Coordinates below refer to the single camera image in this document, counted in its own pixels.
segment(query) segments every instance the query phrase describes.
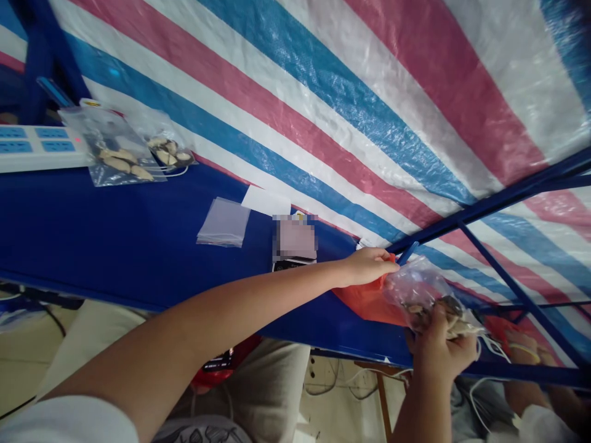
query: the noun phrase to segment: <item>leg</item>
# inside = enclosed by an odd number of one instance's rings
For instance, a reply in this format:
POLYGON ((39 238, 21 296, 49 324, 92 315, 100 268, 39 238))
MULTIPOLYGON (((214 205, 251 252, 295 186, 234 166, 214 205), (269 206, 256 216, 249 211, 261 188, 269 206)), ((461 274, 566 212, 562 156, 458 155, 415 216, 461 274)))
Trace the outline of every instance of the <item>leg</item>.
POLYGON ((86 300, 51 362, 37 398, 45 396, 99 352, 144 321, 144 317, 122 306, 86 300))
POLYGON ((264 339, 222 385, 196 398, 195 414, 232 416, 256 442, 294 437, 310 347, 264 339))

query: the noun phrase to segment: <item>blue table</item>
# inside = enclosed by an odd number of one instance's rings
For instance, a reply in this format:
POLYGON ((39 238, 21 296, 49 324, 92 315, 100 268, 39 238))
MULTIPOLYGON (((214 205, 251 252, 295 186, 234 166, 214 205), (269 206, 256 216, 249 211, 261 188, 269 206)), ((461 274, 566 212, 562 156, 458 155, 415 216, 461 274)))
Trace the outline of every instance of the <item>blue table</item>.
MULTIPOLYGON (((200 164, 166 183, 95 188, 86 169, 0 175, 0 278, 162 311, 223 283, 269 272, 271 217, 251 212, 241 249, 197 245, 212 200, 240 202, 247 185, 200 164)), ((318 261, 355 250, 316 224, 318 261)), ((261 331, 401 365, 402 328, 360 319, 332 292, 261 331)))

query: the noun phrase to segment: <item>white sleeve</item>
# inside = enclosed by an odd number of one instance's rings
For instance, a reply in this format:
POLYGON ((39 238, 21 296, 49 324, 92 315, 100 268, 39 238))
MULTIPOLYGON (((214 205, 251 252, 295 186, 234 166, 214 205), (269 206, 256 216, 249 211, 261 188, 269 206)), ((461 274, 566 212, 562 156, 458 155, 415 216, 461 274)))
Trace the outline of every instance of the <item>white sleeve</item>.
POLYGON ((576 443, 577 434, 572 432, 554 411, 530 405, 521 416, 520 442, 523 443, 576 443))
POLYGON ((0 443, 139 443, 133 422, 94 397, 41 401, 0 428, 0 443))

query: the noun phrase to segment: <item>floor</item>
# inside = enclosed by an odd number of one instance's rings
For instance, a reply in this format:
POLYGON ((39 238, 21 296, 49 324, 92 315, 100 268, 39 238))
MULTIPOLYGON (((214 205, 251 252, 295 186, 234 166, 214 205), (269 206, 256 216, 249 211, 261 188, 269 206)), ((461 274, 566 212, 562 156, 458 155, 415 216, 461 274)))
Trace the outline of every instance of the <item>floor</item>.
MULTIPOLYGON (((66 329, 76 315, 66 309, 53 311, 66 329)), ((61 340, 59 329, 46 315, 0 334, 0 415, 35 395, 61 340)), ((294 443, 385 442, 378 392, 364 400, 353 396, 365 397, 376 387, 376 375, 368 371, 349 381, 360 369, 349 360, 310 358, 294 443)), ((404 384, 389 378, 384 383, 393 425, 404 399, 404 384)))

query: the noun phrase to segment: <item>small plastic bag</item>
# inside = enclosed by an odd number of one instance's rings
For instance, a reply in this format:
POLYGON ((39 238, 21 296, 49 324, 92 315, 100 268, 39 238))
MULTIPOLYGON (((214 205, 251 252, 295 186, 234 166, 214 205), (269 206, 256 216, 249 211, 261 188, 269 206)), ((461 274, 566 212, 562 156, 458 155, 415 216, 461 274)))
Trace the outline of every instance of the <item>small plastic bag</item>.
POLYGON ((454 296, 438 270, 421 256, 389 274, 384 282, 386 300, 403 309, 407 325, 415 332, 425 332, 431 324, 431 312, 442 305, 448 320, 447 339, 484 332, 474 315, 454 296))
POLYGON ((94 160, 88 169, 95 186, 166 181, 146 144, 119 114, 88 107, 65 108, 59 115, 88 144, 94 160))
POLYGON ((216 198, 197 234, 197 244, 242 247, 251 210, 240 203, 216 198))
POLYGON ((144 109, 126 115, 125 120, 144 139, 163 165, 172 171, 195 162, 183 137, 174 129, 171 118, 162 111, 144 109))

